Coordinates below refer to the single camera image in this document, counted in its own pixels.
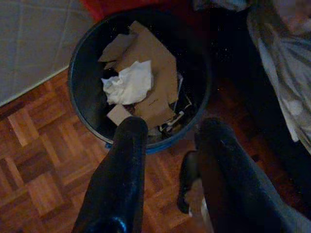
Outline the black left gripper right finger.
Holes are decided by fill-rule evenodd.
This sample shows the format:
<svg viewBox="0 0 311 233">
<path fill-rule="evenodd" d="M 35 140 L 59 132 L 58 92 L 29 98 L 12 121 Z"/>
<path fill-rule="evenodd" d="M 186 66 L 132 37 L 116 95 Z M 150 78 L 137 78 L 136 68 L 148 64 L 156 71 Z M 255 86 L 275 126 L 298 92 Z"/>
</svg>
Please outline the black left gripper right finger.
<svg viewBox="0 0 311 233">
<path fill-rule="evenodd" d="M 311 220 L 281 199 L 227 124 L 205 119 L 197 146 L 214 233 L 311 233 Z"/>
</svg>

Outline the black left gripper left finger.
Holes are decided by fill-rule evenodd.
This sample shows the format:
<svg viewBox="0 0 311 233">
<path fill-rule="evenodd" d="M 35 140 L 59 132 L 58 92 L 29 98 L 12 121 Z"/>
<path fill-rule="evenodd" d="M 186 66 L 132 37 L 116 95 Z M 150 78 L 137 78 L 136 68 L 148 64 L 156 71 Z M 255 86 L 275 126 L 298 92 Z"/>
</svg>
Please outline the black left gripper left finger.
<svg viewBox="0 0 311 233">
<path fill-rule="evenodd" d="M 148 127 L 126 118 L 94 171 L 72 233 L 141 233 Z"/>
</svg>

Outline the white tissue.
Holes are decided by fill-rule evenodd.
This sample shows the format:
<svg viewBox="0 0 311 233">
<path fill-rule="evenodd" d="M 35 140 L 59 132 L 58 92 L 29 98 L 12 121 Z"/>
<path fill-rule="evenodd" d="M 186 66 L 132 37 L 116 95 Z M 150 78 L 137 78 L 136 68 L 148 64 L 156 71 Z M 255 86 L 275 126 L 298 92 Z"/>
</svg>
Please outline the white tissue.
<svg viewBox="0 0 311 233">
<path fill-rule="evenodd" d="M 130 105 L 141 102 L 153 87 L 152 62 L 134 62 L 118 76 L 101 79 L 107 103 Z"/>
</svg>

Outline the brown cardboard piece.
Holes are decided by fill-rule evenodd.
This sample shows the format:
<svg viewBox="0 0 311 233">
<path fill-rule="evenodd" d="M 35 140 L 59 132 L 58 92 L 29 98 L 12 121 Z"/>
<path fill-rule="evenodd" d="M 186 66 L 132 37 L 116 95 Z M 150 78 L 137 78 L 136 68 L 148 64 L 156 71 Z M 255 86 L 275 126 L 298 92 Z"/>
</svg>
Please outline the brown cardboard piece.
<svg viewBox="0 0 311 233">
<path fill-rule="evenodd" d="M 125 119 L 132 115 L 124 108 L 123 105 L 117 104 L 107 114 L 107 117 L 117 126 L 119 126 Z"/>
<path fill-rule="evenodd" d="M 136 37 L 136 34 L 118 34 L 116 38 L 104 48 L 98 62 L 108 63 L 118 60 L 132 45 Z"/>
</svg>

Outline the dark blue round bin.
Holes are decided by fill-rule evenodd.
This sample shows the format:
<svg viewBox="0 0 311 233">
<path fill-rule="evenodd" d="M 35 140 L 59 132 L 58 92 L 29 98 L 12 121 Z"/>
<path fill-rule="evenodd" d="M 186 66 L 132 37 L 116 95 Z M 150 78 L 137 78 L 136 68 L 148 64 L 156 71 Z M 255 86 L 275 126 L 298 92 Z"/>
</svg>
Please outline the dark blue round bin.
<svg viewBox="0 0 311 233">
<path fill-rule="evenodd" d="M 107 117 L 103 92 L 104 63 L 99 57 L 132 22 L 146 26 L 176 57 L 182 75 L 181 95 L 189 98 L 192 111 L 181 118 L 181 129 L 168 137 L 149 137 L 147 153 L 163 151 L 182 139 L 201 118 L 212 83 L 210 54 L 202 40 L 177 16 L 151 9 L 135 9 L 108 16 L 90 28 L 77 44 L 69 65 L 68 89 L 72 106 L 82 123 L 111 148 L 116 125 Z"/>
</svg>

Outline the grey floral bedsheet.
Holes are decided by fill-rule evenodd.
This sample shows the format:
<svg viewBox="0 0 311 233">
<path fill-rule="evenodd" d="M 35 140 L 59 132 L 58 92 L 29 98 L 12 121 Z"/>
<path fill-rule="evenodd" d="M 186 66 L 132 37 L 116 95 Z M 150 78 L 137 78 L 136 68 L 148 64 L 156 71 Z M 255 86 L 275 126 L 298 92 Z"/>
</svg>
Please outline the grey floral bedsheet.
<svg viewBox="0 0 311 233">
<path fill-rule="evenodd" d="M 249 10 L 247 29 L 291 138 L 311 155 L 311 0 L 192 0 L 192 5 Z"/>
</svg>

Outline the large brown cardboard sheet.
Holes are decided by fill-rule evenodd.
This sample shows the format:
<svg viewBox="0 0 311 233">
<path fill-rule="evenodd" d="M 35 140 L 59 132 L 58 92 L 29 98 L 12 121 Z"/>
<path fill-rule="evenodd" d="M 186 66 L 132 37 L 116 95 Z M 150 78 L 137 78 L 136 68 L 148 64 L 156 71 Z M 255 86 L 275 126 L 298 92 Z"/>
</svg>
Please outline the large brown cardboard sheet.
<svg viewBox="0 0 311 233">
<path fill-rule="evenodd" d="M 134 115 L 144 119 L 152 129 L 175 116 L 169 104 L 178 100 L 176 58 L 139 22 L 134 21 L 129 29 L 136 38 L 117 61 L 115 70 L 119 72 L 135 61 L 151 61 L 153 88 L 143 101 L 135 105 Z"/>
</svg>

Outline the green quilted mattress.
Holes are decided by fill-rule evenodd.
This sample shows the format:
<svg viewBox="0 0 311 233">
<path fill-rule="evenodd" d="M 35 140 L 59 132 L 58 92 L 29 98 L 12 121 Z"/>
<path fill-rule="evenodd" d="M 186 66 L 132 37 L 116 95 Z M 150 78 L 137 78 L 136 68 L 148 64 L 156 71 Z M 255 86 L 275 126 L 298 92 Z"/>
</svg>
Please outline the green quilted mattress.
<svg viewBox="0 0 311 233">
<path fill-rule="evenodd" d="M 67 68 L 93 24 L 82 0 L 0 0 L 0 106 Z"/>
</svg>

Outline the red sofa cushion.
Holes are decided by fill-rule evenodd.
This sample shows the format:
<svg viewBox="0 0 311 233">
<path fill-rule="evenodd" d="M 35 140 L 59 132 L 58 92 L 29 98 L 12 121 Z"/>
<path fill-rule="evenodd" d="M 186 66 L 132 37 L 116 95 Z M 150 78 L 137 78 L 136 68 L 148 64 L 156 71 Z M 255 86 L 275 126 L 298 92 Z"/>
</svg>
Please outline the red sofa cushion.
<svg viewBox="0 0 311 233">
<path fill-rule="evenodd" d="M 160 11 L 184 12 L 192 9 L 192 0 L 79 0 L 82 6 L 99 21 L 111 14 L 151 8 Z"/>
</svg>

